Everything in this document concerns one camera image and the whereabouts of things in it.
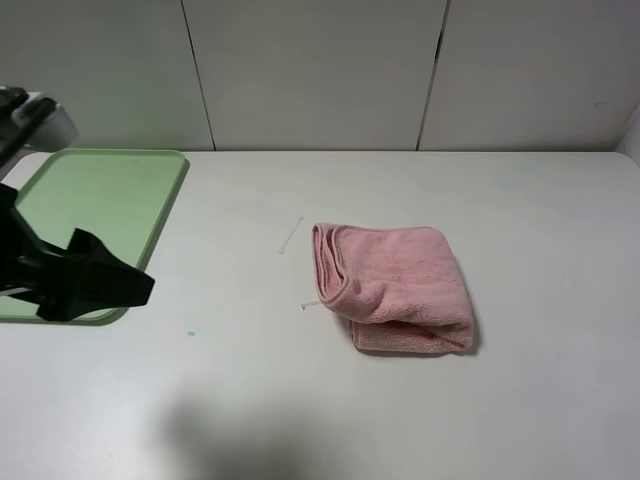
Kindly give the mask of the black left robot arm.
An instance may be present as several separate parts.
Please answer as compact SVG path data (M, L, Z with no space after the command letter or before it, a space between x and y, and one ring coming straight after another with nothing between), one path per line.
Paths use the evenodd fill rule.
M1 165L6 166L62 108L20 87L1 88ZM145 305L155 280L118 259L90 232L76 229L59 248L35 233L17 210L18 191L1 186L1 294L38 307L48 322Z

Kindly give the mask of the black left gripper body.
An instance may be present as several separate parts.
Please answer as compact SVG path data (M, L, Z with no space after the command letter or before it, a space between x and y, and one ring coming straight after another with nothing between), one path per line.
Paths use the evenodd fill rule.
M45 269L55 253L17 210L17 196L1 185L1 296L43 300Z

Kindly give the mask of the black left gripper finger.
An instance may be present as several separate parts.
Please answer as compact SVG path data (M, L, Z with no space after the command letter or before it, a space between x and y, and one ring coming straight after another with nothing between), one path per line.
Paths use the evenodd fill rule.
M37 315L71 321L98 310L144 306L155 280L114 256L95 235L77 229L65 249L38 252Z

